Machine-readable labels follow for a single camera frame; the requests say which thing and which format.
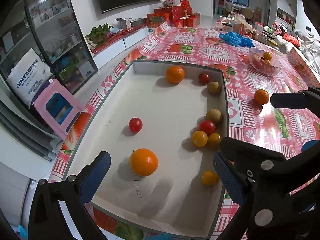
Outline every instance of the fruit bowl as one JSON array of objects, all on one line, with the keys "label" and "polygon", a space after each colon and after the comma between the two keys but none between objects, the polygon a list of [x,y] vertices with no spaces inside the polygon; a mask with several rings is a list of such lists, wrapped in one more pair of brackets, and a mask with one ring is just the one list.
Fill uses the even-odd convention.
[{"label": "fruit bowl", "polygon": [[270,64],[267,64],[261,59],[263,57],[263,53],[265,53],[263,49],[257,49],[255,47],[250,48],[249,61],[251,65],[256,70],[267,76],[277,75],[282,68],[282,64],[280,63],[281,58],[273,52],[270,52],[272,59],[270,60]]}]

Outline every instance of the cherry tomato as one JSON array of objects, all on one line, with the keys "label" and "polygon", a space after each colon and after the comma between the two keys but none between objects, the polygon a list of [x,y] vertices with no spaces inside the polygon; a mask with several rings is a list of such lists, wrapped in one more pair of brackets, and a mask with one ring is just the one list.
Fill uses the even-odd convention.
[{"label": "cherry tomato", "polygon": [[129,130],[133,133],[137,133],[142,129],[141,119],[134,117],[129,122]]},{"label": "cherry tomato", "polygon": [[215,132],[216,126],[212,121],[204,120],[199,124],[199,129],[201,131],[205,132],[207,134],[207,136],[209,137],[210,135],[212,135]]},{"label": "cherry tomato", "polygon": [[199,75],[199,82],[203,85],[206,85],[210,82],[210,78],[206,73],[201,73]]}]

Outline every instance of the white blanket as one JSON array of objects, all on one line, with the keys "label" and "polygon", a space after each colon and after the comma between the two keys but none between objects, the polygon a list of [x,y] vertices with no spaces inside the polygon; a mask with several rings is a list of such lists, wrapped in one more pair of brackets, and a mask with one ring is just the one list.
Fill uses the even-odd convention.
[{"label": "white blanket", "polygon": [[300,51],[309,61],[309,67],[320,75],[320,43],[314,41],[300,40]]}]

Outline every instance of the plastic stool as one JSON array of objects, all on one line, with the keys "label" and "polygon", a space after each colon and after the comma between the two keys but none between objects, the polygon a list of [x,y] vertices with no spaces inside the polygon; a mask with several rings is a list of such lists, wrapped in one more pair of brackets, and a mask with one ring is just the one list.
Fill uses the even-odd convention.
[{"label": "plastic stool", "polygon": [[54,132],[65,140],[84,107],[56,79],[49,82],[34,99],[33,106]]}]

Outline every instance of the blue plastic bag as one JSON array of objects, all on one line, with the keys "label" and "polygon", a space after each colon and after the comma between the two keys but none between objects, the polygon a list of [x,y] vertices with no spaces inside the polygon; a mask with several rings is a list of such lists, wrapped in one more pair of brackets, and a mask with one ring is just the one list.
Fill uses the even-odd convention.
[{"label": "blue plastic bag", "polygon": [[252,43],[251,39],[245,38],[237,33],[234,32],[228,32],[226,34],[219,34],[219,37],[223,40],[225,40],[226,43],[232,45],[232,46],[241,46],[241,47],[254,47],[254,44]]}]

